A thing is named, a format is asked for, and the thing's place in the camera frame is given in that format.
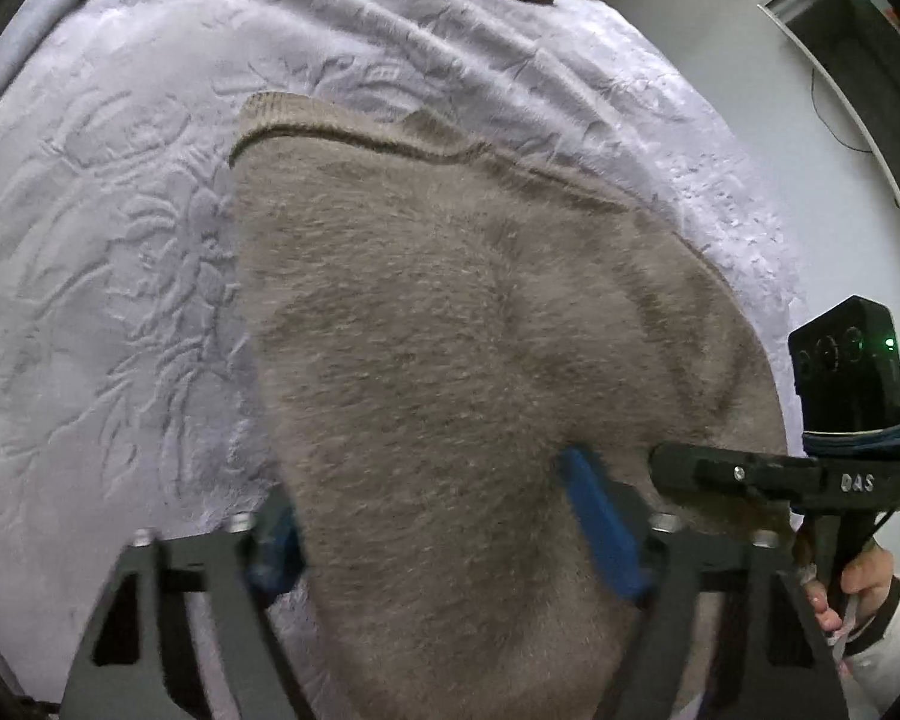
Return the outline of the person's right hand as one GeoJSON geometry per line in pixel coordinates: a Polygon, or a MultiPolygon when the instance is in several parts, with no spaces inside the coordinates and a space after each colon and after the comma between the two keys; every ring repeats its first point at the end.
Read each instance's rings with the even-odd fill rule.
{"type": "MultiPolygon", "coordinates": [[[[857,598],[857,624],[865,624],[888,600],[893,578],[894,556],[878,544],[848,563],[842,573],[841,590],[857,598]]],[[[803,583],[803,590],[820,628],[826,634],[838,631],[842,626],[842,617],[829,606],[826,587],[813,578],[803,583]]]]}

